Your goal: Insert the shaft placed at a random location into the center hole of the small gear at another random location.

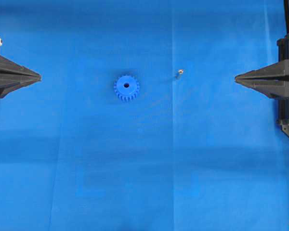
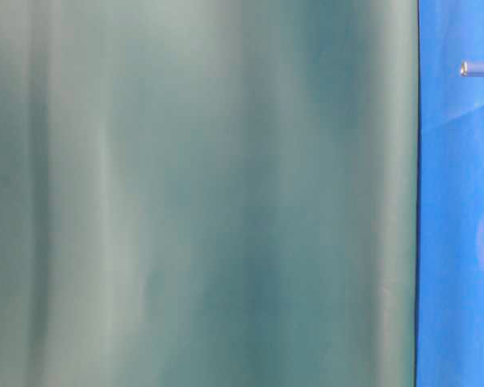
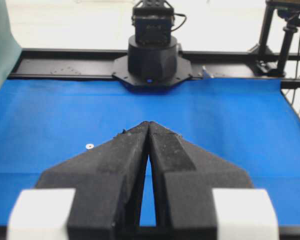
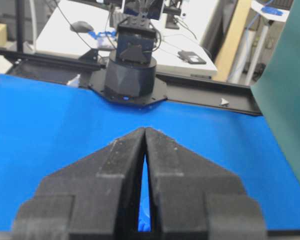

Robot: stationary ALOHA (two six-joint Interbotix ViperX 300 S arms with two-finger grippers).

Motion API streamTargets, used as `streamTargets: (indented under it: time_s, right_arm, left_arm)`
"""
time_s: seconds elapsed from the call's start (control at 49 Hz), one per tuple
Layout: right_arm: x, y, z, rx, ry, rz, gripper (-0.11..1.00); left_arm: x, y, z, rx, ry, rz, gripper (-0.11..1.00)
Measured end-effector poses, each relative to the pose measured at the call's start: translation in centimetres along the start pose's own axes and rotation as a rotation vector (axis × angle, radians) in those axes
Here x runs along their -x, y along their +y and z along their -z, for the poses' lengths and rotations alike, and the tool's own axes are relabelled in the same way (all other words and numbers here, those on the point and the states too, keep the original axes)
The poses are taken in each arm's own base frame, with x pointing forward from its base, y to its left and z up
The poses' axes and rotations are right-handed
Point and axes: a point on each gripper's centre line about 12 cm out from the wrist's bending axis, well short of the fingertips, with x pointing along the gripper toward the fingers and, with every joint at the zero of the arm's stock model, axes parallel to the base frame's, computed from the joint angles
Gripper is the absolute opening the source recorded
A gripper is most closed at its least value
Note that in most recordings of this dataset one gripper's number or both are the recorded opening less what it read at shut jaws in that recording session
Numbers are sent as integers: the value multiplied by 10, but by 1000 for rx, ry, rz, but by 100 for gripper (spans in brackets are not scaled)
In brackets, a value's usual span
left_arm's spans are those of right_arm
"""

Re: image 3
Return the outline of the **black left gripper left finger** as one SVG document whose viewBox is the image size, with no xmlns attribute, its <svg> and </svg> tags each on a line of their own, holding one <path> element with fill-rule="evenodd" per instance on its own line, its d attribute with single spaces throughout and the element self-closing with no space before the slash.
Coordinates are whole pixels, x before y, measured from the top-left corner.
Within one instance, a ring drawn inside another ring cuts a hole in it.
<svg viewBox="0 0 300 240">
<path fill-rule="evenodd" d="M 67 221 L 71 240 L 114 240 L 140 223 L 149 122 L 46 169 L 37 189 L 75 189 Z"/>
</svg>

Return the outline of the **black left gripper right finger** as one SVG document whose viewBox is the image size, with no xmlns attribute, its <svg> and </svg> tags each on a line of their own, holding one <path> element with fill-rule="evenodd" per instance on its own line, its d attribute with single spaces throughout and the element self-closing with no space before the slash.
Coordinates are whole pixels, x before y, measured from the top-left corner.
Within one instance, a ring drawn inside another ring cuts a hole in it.
<svg viewBox="0 0 300 240">
<path fill-rule="evenodd" d="M 171 240 L 217 239 L 213 188 L 251 189 L 247 172 L 151 121 L 156 223 Z"/>
</svg>

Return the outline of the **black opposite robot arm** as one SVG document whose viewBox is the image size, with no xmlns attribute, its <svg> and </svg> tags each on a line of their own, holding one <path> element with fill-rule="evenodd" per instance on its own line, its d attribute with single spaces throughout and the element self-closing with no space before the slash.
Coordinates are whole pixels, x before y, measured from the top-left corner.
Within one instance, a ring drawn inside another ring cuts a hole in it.
<svg viewBox="0 0 300 240">
<path fill-rule="evenodd" d="M 165 0 L 141 0 L 135 34 L 114 76 L 133 86 L 167 87 L 188 79 L 178 56 L 175 12 Z M 144 121 L 112 140 L 45 170 L 37 189 L 73 190 L 65 222 L 70 240 L 215 240 L 213 188 L 252 190 L 245 170 Z"/>
</svg>

